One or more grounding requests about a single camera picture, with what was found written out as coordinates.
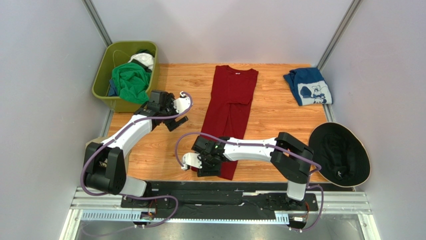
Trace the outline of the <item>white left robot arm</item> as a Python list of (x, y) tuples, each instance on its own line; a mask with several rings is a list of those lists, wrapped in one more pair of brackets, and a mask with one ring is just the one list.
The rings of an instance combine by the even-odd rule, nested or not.
[(138, 108), (118, 132), (100, 143), (90, 142), (85, 149), (80, 185), (91, 196), (106, 194), (143, 198), (147, 182), (127, 174), (126, 157), (143, 137), (164, 124), (172, 132), (188, 121), (185, 114), (193, 106), (185, 91), (173, 93), (153, 90), (149, 100)]

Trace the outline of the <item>dark red t-shirt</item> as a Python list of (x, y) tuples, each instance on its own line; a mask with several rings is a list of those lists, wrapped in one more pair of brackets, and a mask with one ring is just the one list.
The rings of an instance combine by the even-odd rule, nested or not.
[(202, 133), (214, 137), (244, 138), (258, 75), (259, 72), (252, 68), (215, 67)]

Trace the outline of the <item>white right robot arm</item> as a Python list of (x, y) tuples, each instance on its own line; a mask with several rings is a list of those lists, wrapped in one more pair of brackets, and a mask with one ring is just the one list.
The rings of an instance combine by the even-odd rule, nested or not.
[(287, 179), (287, 198), (298, 202), (305, 199), (313, 150), (287, 132), (261, 140), (217, 138), (202, 133), (191, 149), (184, 154), (183, 164), (195, 168), (199, 177), (221, 176), (225, 164), (237, 161), (271, 163)]

